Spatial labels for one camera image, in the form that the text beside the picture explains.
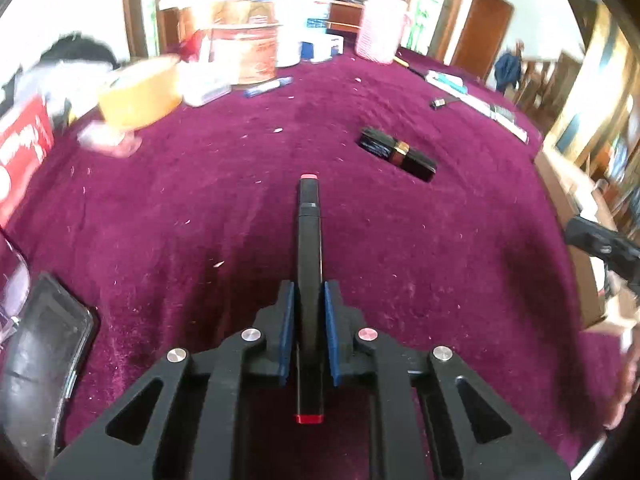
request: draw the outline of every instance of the gold lipstick band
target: gold lipstick band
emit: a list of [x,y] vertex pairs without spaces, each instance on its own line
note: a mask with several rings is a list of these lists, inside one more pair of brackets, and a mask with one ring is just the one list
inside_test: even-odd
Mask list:
[[401,166],[404,157],[409,152],[409,145],[406,142],[397,142],[394,146],[393,153],[391,157],[389,157],[389,162],[391,162],[394,166]]

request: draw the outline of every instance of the person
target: person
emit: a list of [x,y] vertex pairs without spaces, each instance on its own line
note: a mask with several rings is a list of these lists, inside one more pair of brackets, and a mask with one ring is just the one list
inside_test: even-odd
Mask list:
[[504,95],[505,90],[512,86],[516,88],[522,77],[522,52],[524,51],[524,43],[522,40],[516,42],[516,48],[513,52],[505,52],[495,64],[495,90]]

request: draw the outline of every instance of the red marker cap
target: red marker cap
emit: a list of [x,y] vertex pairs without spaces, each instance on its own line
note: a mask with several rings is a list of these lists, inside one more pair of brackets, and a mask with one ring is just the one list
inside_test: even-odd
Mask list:
[[322,424],[324,415],[296,415],[298,424]]

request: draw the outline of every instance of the blue pen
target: blue pen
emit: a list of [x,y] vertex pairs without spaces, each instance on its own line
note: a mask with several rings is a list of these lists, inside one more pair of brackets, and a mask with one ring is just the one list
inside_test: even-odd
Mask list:
[[280,88],[281,86],[286,86],[293,82],[293,78],[289,77],[279,77],[274,79],[273,81],[267,81],[266,83],[259,84],[258,86],[254,86],[253,88],[248,88],[244,91],[244,97],[255,97],[260,94],[264,94],[269,90],[273,90],[274,88]]

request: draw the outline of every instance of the hand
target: hand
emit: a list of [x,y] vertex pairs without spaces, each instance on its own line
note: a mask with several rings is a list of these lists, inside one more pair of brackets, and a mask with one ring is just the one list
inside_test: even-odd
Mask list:
[[636,378],[638,373],[638,361],[640,361],[640,328],[636,326],[632,330],[632,343],[623,357],[622,368],[618,372],[616,391],[610,400],[604,427],[613,430],[622,421],[627,403],[638,390],[640,380]]

